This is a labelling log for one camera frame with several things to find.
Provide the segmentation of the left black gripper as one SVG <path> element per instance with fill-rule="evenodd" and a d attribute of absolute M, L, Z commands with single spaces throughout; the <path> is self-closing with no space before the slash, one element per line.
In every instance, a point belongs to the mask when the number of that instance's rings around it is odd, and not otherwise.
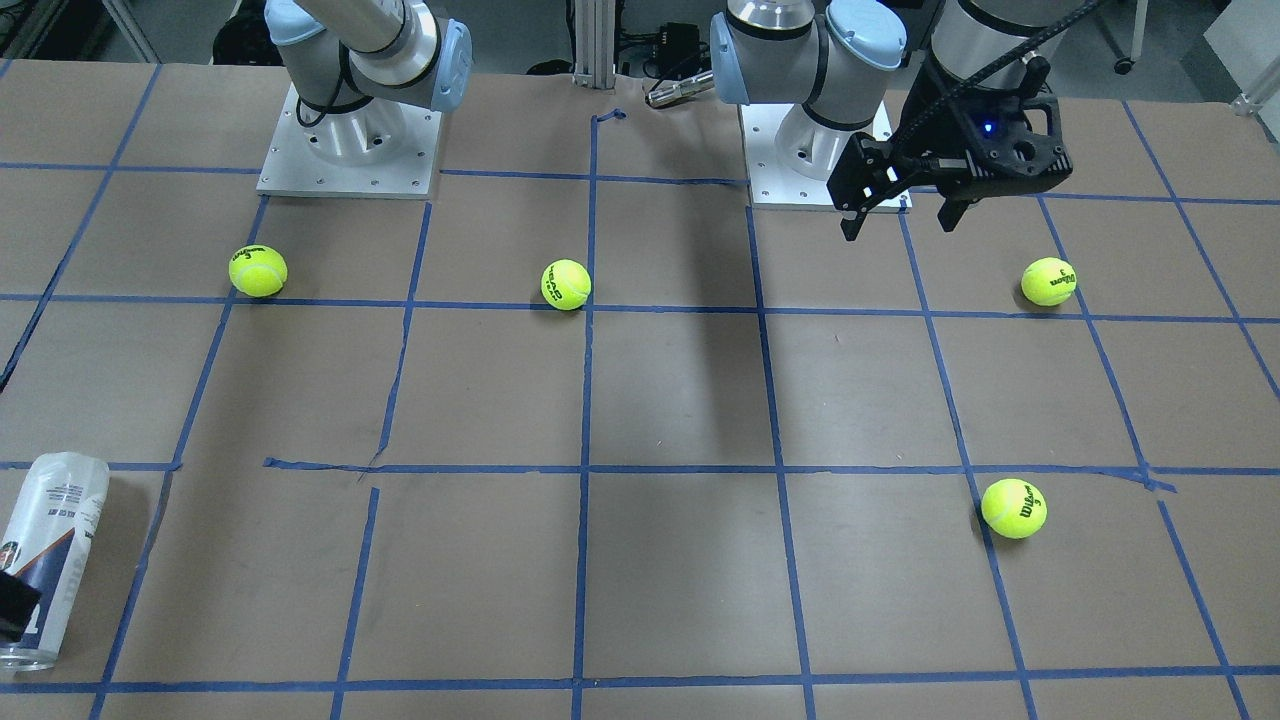
<path fill-rule="evenodd" d="M 1062 137 L 1059 100 L 1050 92 L 1051 64 L 1034 55 L 1012 64 L 1009 88 L 965 90 L 943 101 L 911 135 L 893 145 L 852 133 L 829 177 L 827 192 L 840 213 L 840 229 L 854 242 L 870 211 L 932 184 L 943 201 L 942 232 L 954 232 L 978 201 L 1053 190 L 1073 173 Z"/>

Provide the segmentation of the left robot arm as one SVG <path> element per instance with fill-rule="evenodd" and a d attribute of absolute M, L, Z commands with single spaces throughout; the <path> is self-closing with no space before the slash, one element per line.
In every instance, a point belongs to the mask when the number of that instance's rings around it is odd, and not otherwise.
<path fill-rule="evenodd" d="M 785 105 L 778 150 L 826 186 L 854 241 L 881 202 L 942 196 L 954 231 L 986 199 L 1073 173 L 1051 56 L 1096 1 L 728 1 L 710 23 L 721 101 Z"/>

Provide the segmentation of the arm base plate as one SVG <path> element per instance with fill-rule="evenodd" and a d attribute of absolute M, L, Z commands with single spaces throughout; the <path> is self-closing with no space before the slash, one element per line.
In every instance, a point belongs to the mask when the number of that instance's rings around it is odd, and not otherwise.
<path fill-rule="evenodd" d="M 822 126 L 794 104 L 740 105 L 739 117 L 754 209 L 835 210 L 827 181 L 851 131 Z"/>
<path fill-rule="evenodd" d="M 445 114 L 374 99 L 305 127 L 314 113 L 289 87 L 256 191 L 294 199 L 399 199 L 434 195 Z"/>

